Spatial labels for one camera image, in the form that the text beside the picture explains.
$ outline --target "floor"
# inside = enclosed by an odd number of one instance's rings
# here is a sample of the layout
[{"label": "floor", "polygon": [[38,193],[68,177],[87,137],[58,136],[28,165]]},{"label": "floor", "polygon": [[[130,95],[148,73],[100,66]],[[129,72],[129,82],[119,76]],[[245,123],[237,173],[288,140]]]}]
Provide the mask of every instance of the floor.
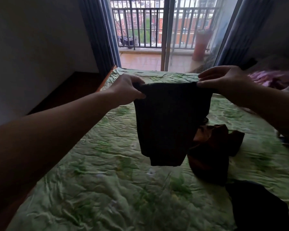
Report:
[{"label": "floor", "polygon": [[98,73],[74,72],[29,114],[69,103],[96,91],[103,78]]},{"label": "floor", "polygon": [[[126,69],[161,70],[161,55],[158,54],[128,54],[120,55],[121,65]],[[203,61],[195,62],[192,56],[174,55],[169,59],[168,71],[188,73],[203,65]]]}]

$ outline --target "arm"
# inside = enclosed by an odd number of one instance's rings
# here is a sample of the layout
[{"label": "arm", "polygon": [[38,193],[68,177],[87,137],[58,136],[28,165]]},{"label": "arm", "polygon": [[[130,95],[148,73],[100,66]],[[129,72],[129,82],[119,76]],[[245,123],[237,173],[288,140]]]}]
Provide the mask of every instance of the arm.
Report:
[{"label": "arm", "polygon": [[144,94],[122,75],[104,91],[0,126],[0,210],[30,191],[108,111]]},{"label": "arm", "polygon": [[232,103],[246,107],[289,138],[289,94],[252,82],[236,66],[217,66],[199,75],[199,87],[214,88]]}]

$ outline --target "green bed sheet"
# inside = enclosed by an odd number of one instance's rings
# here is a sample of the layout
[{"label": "green bed sheet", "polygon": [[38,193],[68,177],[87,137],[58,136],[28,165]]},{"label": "green bed sheet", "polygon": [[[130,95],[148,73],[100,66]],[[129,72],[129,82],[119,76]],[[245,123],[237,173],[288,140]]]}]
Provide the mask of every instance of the green bed sheet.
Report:
[{"label": "green bed sheet", "polygon": [[[195,74],[115,69],[150,82],[196,81]],[[289,206],[289,149],[274,129],[214,94],[209,124],[245,133],[228,180],[251,180]],[[180,167],[150,166],[140,152],[134,104],[111,110],[47,173],[8,230],[234,230],[224,187],[197,179],[187,158]]]}]

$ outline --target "balcony tiled floor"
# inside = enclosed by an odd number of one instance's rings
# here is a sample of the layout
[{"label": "balcony tiled floor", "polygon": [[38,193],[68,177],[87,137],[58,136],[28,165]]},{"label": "balcony tiled floor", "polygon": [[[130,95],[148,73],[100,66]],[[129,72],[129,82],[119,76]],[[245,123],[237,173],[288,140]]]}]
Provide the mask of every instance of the balcony tiled floor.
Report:
[{"label": "balcony tiled floor", "polygon": [[[120,55],[123,68],[139,70],[161,70],[161,55],[157,54],[128,54]],[[168,71],[188,73],[201,66],[203,62],[195,62],[192,56],[174,55],[169,59]]]}]

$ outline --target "curtain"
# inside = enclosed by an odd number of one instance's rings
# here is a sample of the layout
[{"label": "curtain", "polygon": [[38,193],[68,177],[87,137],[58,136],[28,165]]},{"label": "curtain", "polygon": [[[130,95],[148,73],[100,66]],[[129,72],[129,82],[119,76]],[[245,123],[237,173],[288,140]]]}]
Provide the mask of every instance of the curtain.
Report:
[{"label": "curtain", "polygon": [[109,0],[78,0],[99,73],[121,67],[119,47]]},{"label": "curtain", "polygon": [[269,17],[275,0],[243,0],[216,65],[239,66]]}]

